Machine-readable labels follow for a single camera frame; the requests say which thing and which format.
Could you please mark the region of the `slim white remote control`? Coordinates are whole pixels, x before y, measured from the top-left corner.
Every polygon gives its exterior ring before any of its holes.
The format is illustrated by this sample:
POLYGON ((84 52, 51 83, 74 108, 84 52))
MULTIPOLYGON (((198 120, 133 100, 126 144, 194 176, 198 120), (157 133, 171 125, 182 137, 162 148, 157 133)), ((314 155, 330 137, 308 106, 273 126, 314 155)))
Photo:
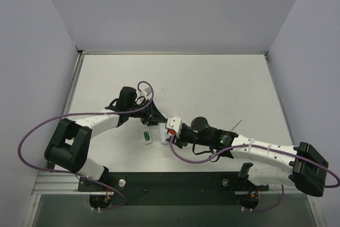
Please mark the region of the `slim white remote control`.
POLYGON ((151 145, 152 144, 152 137, 150 133, 149 127, 146 127, 143 129, 143 139, 145 145, 151 145))

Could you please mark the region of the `wide white remote with display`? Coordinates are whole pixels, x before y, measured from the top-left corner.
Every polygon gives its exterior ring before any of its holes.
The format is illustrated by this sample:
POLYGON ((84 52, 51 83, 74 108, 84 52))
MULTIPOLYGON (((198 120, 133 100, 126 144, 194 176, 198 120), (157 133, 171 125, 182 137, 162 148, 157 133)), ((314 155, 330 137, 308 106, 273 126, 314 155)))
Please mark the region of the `wide white remote with display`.
POLYGON ((159 130, 160 143, 162 145, 168 145, 171 136, 168 134, 168 130, 166 129, 166 124, 165 123, 159 123, 158 124, 158 130, 159 130))

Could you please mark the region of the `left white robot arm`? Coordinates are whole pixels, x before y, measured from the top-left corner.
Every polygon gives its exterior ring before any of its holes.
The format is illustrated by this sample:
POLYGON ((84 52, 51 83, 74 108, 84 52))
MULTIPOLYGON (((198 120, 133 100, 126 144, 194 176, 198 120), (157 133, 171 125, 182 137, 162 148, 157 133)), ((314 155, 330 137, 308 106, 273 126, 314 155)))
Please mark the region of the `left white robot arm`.
POLYGON ((96 190, 104 190, 109 184, 108 168, 88 157, 90 141, 95 136, 122 126, 130 118, 140 119, 147 126, 164 128, 167 118, 147 97, 151 88, 137 91, 123 87, 119 97, 105 107, 100 115, 76 121, 67 118, 59 121, 44 153, 44 158, 71 173, 90 178, 96 190))

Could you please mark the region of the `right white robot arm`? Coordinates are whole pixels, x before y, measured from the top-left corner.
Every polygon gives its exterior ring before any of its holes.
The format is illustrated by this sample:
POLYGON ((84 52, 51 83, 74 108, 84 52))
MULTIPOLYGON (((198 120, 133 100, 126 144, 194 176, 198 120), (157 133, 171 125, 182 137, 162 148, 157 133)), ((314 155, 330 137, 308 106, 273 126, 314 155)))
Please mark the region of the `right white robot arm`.
POLYGON ((188 144, 206 146, 220 157, 247 160, 240 175, 255 186, 295 186, 310 196, 324 194, 329 164, 309 143, 282 146, 261 142, 213 128, 204 117, 195 118, 190 125, 178 117, 170 117, 165 128, 179 148, 188 144))

